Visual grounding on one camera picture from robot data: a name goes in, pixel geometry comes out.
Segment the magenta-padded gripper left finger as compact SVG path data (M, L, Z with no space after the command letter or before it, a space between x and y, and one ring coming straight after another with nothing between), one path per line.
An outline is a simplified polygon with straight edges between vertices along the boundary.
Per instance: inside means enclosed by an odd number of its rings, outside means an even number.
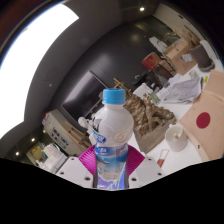
M97 167L94 149L91 146L78 157L70 156L56 175L81 187L93 188Z

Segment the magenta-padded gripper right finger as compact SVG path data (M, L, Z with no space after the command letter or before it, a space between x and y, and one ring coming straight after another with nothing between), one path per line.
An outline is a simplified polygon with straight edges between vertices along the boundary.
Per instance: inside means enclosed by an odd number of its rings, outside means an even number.
M125 186L128 189L143 187L164 176L165 173L153 158L145 157L134 147L129 147L125 171Z

